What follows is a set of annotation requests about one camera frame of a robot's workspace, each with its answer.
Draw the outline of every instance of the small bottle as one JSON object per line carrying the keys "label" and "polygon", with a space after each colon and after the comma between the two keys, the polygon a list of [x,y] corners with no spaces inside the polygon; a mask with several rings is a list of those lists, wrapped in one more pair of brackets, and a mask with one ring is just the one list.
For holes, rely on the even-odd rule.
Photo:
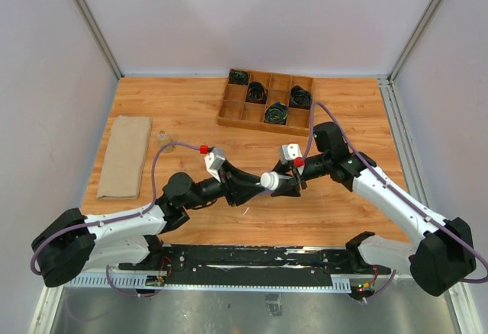
{"label": "small bottle", "polygon": [[[157,134],[156,137],[158,139],[158,145],[159,148],[163,147],[164,145],[167,145],[172,141],[171,136],[169,136],[169,133],[166,132],[165,130],[160,130]],[[166,147],[164,149],[164,153],[170,153],[172,150],[174,150],[175,147],[173,145]]]}
{"label": "small bottle", "polygon": [[270,191],[278,189],[280,184],[291,178],[288,175],[279,175],[277,172],[265,172],[261,175],[261,185]]}

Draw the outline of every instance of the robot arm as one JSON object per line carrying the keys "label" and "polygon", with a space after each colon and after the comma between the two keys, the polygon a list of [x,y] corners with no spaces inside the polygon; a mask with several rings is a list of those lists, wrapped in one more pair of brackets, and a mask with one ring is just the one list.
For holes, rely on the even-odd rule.
{"label": "robot arm", "polygon": [[[429,223],[434,219],[451,232],[473,245],[470,228],[460,218],[449,221],[415,201],[405,191],[404,197],[421,207],[428,215],[422,218],[410,206],[379,182],[377,176],[354,154],[334,123],[313,128],[320,154],[302,159],[297,144],[280,148],[280,161],[261,177],[232,166],[223,150],[205,150],[205,164],[211,178],[195,183],[184,173],[174,174],[163,188],[163,195],[154,205],[143,206],[107,216],[83,216],[79,209],[66,211],[32,243],[34,251],[54,233],[77,223],[91,226],[67,233],[39,253],[37,263],[48,287],[72,280],[90,268],[103,268],[119,263],[137,264],[151,252],[161,249],[156,235],[179,228],[188,221],[187,210],[211,206],[218,198],[226,198],[231,206],[247,202],[265,189],[271,196],[299,197],[307,181],[330,175],[333,181],[366,198],[382,210],[409,237],[411,243],[397,242],[365,232],[346,244],[350,263],[361,271],[371,265],[382,265],[411,274],[428,293],[438,296],[470,274],[474,257],[441,230]],[[376,163],[361,154],[384,180],[397,187]]]}

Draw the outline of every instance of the wooden table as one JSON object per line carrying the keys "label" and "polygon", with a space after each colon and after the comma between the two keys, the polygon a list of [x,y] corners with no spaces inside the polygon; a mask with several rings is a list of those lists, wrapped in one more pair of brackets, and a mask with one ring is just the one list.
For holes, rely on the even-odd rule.
{"label": "wooden table", "polygon": [[[174,140],[225,149],[234,166],[260,175],[278,160],[278,147],[307,138],[242,130],[217,125],[225,79],[121,79],[105,127],[95,167],[90,177],[84,214],[108,214],[149,203],[150,164],[158,145],[156,133],[167,130]],[[316,100],[337,116],[356,147],[367,153],[399,185],[404,187],[390,127],[375,79],[317,79]],[[152,133],[136,201],[99,201],[98,179],[110,129],[115,117],[150,116]],[[329,118],[319,108],[316,123]],[[310,155],[316,153],[313,146]],[[158,191],[175,172],[185,171],[195,181],[208,178],[204,158],[198,152],[176,147],[162,154],[156,168]],[[365,230],[389,239],[406,237],[387,217],[365,199],[347,191],[329,177],[308,182],[301,198],[260,195],[239,207],[221,198],[214,206],[190,210],[191,219],[178,230],[160,237],[169,243],[249,244],[277,246],[343,246]]]}

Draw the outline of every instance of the metal floor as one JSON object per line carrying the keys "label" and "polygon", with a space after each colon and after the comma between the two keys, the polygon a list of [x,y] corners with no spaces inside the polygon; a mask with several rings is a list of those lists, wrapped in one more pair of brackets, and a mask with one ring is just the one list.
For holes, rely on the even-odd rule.
{"label": "metal floor", "polygon": [[137,299],[107,288],[65,289],[51,334],[459,332],[448,299],[425,294],[411,280],[394,282],[367,305],[346,294],[284,293],[281,316],[270,316],[265,297],[262,292],[163,291]]}

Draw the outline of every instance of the white wall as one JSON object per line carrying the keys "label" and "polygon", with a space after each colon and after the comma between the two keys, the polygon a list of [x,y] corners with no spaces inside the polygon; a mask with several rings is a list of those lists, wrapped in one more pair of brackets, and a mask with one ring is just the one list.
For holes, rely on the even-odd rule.
{"label": "white wall", "polygon": [[429,0],[87,0],[123,72],[386,74]]}
{"label": "white wall", "polygon": [[30,244],[79,206],[116,80],[72,0],[0,0],[1,332],[25,333],[43,287]]}
{"label": "white wall", "polygon": [[[488,256],[488,0],[445,0],[397,80],[433,207]],[[486,272],[479,268],[476,275]],[[472,286],[488,332],[488,284]]]}

